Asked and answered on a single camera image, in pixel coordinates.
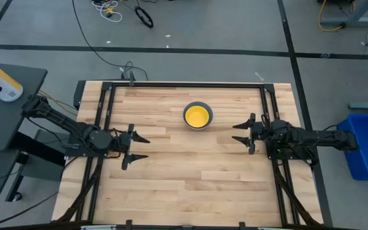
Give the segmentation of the grey desk leg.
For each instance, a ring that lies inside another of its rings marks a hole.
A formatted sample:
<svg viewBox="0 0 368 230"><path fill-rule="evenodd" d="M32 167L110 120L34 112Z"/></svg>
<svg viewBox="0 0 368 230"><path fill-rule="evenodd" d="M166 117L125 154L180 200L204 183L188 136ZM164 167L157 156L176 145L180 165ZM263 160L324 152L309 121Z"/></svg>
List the grey desk leg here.
<svg viewBox="0 0 368 230"><path fill-rule="evenodd" d="M333 32L344 29L347 26L368 26L368 18L363 17L368 11L368 0L361 0L352 14L346 17L323 18L322 13L328 1L329 0L318 0L318 2L321 3L321 8L318 13L318 26L322 31Z"/></svg>

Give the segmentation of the yellow plastic bowl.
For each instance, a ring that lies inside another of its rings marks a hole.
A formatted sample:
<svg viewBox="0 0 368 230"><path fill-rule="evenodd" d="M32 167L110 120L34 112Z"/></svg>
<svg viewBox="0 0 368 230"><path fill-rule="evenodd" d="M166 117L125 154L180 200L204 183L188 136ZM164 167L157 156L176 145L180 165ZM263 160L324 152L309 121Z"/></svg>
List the yellow plastic bowl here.
<svg viewBox="0 0 368 230"><path fill-rule="evenodd" d="M201 106L195 105L187 109L185 113L185 121L192 128L202 128L207 125L210 115L208 111Z"/></svg>

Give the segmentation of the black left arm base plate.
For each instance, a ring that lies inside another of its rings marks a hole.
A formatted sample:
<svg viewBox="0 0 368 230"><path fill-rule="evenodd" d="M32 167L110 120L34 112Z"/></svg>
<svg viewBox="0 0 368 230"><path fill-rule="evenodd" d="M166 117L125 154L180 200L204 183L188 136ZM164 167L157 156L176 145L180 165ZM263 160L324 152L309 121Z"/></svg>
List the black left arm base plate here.
<svg viewBox="0 0 368 230"><path fill-rule="evenodd" d="M83 142L74 136L67 140L65 150L65 155L69 157L106 157L109 152L108 148L100 149L92 141Z"/></svg>

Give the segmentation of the black aluminium table frame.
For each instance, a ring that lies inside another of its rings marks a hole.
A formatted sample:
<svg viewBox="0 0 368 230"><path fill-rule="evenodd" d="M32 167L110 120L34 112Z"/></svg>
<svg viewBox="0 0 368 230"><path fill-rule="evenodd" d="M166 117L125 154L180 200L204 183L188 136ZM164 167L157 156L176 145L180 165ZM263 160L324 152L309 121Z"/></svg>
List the black aluminium table frame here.
<svg viewBox="0 0 368 230"><path fill-rule="evenodd" d="M202 130L188 127L183 110L204 102L213 111ZM99 185L77 212L96 224L156 226L275 226L302 224L303 218L275 182L265 144L256 152L232 136L246 137L234 125L251 113L300 125L290 84L138 82L104 90L85 85L77 119L118 130L134 124L150 143L133 143L132 153L147 155L126 171L113 155L103 162Z"/></svg>

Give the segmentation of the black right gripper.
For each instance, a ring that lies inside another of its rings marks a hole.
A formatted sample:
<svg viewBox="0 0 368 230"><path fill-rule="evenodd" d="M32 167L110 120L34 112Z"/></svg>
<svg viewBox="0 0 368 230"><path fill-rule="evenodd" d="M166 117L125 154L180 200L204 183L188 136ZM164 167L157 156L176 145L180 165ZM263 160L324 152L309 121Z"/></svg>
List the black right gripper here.
<svg viewBox="0 0 368 230"><path fill-rule="evenodd" d="M246 147L249 147L249 155L253 155L256 151L255 141L262 141L268 131L267 119L264 114L261 115L261 121L256 121L256 114L251 113L250 118L241 124L234 125L233 128L250 130L248 137L232 136L232 138L238 142L241 142Z"/></svg>

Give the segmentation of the black box on table edge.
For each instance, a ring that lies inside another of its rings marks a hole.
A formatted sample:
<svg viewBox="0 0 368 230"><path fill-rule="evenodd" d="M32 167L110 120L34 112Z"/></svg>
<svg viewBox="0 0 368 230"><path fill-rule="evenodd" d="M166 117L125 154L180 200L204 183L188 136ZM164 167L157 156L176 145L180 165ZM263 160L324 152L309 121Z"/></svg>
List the black box on table edge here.
<svg viewBox="0 0 368 230"><path fill-rule="evenodd" d="M80 104L81 104L81 101L82 101L82 96L83 96L85 85L86 85L86 81L85 80L80 80L77 83L74 94L73 94L73 106L77 110L79 110L79 108L80 108Z"/></svg>

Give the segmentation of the dark grey side table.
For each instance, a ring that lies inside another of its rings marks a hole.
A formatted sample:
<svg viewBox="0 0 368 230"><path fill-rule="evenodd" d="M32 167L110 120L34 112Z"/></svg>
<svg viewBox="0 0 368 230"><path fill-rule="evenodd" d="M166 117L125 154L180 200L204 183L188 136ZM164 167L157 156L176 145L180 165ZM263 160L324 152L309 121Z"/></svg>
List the dark grey side table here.
<svg viewBox="0 0 368 230"><path fill-rule="evenodd" d="M24 120L22 106L29 97L39 92L47 75L47 70L2 63L0 63L0 69L24 88L23 94L15 101L4 102L0 100L0 151L3 151L10 147L12 139Z"/></svg>

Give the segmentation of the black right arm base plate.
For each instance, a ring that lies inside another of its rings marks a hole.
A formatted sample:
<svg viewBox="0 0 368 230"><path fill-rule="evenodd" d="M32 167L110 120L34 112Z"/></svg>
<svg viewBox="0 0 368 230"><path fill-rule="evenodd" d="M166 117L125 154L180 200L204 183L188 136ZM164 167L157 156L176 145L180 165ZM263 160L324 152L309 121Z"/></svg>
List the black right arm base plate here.
<svg viewBox="0 0 368 230"><path fill-rule="evenodd" d="M277 160L311 160L312 154L299 142L285 142L274 137L264 140L269 159Z"/></svg>

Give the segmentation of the grey plastic bowl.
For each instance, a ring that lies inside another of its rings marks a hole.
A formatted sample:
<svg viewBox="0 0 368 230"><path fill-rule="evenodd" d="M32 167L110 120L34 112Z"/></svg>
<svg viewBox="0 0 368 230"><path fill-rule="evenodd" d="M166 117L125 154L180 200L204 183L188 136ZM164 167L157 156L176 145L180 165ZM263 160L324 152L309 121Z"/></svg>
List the grey plastic bowl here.
<svg viewBox="0 0 368 230"><path fill-rule="evenodd" d="M191 102L183 110L183 120L191 129L202 130L211 124L213 111L204 102Z"/></svg>

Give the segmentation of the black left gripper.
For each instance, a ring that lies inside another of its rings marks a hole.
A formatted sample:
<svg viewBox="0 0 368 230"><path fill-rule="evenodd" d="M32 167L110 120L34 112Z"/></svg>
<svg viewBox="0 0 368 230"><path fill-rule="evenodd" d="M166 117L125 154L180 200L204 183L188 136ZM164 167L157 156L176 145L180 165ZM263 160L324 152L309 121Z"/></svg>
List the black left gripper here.
<svg viewBox="0 0 368 230"><path fill-rule="evenodd" d="M141 137L136 131L134 131L134 124L129 124L127 131L121 131L119 135L119 151L124 154L121 169L126 171L128 166L136 160L148 158L147 155L135 155L130 152L131 142L150 143L149 140Z"/></svg>

